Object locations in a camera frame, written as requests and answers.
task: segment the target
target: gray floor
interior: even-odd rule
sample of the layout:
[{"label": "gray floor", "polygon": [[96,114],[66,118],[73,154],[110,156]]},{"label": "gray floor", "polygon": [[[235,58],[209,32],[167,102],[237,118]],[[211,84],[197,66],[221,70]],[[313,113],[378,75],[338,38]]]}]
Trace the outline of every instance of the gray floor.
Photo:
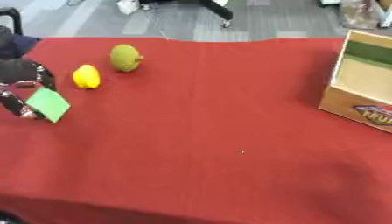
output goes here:
[{"label": "gray floor", "polygon": [[[233,25],[196,3],[166,3],[130,16],[116,0],[86,0],[77,6],[50,4],[60,0],[0,0],[0,6],[22,11],[25,33],[38,37],[160,37],[195,41],[256,41],[273,38],[337,38],[337,7],[319,8],[318,0],[230,0]],[[10,21],[1,18],[0,24]]]}]

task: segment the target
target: cardboard box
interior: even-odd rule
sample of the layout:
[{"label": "cardboard box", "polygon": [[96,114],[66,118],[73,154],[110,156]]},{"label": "cardboard box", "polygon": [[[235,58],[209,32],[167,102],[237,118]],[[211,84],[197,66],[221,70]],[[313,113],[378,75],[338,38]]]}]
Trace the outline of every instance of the cardboard box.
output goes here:
[{"label": "cardboard box", "polygon": [[392,132],[392,38],[350,31],[319,108]]}]

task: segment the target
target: chair wheel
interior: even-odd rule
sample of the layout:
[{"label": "chair wheel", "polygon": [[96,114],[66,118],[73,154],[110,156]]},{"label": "chair wheel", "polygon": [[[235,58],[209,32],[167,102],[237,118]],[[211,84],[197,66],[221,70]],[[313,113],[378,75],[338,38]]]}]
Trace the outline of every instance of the chair wheel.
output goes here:
[{"label": "chair wheel", "polygon": [[222,28],[228,28],[231,25],[231,20],[223,21]]},{"label": "chair wheel", "polygon": [[150,7],[149,4],[145,3],[145,4],[142,4],[142,9],[143,9],[144,11],[148,11],[148,10],[151,9],[151,7]]},{"label": "chair wheel", "polygon": [[388,29],[389,27],[387,27],[387,26],[382,26],[381,23],[378,23],[378,24],[377,24],[377,28],[379,28],[379,29]]}]

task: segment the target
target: chair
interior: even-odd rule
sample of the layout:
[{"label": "chair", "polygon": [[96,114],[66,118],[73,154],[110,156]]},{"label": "chair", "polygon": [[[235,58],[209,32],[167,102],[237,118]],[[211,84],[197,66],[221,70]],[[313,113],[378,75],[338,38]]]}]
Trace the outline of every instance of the chair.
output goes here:
[{"label": "chair", "polygon": [[23,34],[22,18],[17,9],[12,7],[0,8],[0,17],[12,18],[13,32],[12,40],[7,45],[0,45],[0,59],[7,60],[21,58],[28,53],[39,41],[39,38],[27,37]]},{"label": "chair", "polygon": [[[155,2],[161,3],[161,2],[169,2],[169,1],[172,0],[139,0],[141,5],[147,5]],[[233,20],[234,17],[233,12],[231,10],[227,9],[224,6],[219,5],[214,0],[199,0],[199,3],[224,19],[222,24],[223,28],[228,28],[231,25],[231,21]]]}]

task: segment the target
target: table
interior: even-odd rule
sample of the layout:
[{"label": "table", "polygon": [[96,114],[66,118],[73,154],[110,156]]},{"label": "table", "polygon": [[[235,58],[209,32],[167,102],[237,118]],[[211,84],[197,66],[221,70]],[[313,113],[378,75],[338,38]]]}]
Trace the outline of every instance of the table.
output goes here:
[{"label": "table", "polygon": [[[109,51],[145,56],[115,73]],[[389,133],[317,109],[341,39],[49,38],[28,55],[72,104],[0,110],[0,209],[31,224],[391,223]],[[96,66],[102,85],[77,89]]]}]

